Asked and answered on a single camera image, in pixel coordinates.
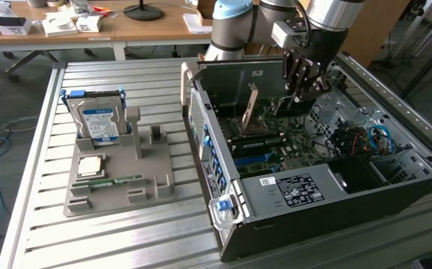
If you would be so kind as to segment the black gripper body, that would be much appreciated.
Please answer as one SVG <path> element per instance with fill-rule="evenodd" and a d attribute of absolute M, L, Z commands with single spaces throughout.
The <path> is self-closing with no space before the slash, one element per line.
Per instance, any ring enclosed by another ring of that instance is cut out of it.
<path fill-rule="evenodd" d="M 297 51 L 304 61 L 318 62 L 328 69 L 343 47 L 349 29 L 344 31 L 312 29 L 309 33 L 306 28 L 302 29 L 304 31 L 296 32 L 296 36 L 290 38 L 293 44 L 286 46 L 285 51 Z"/>

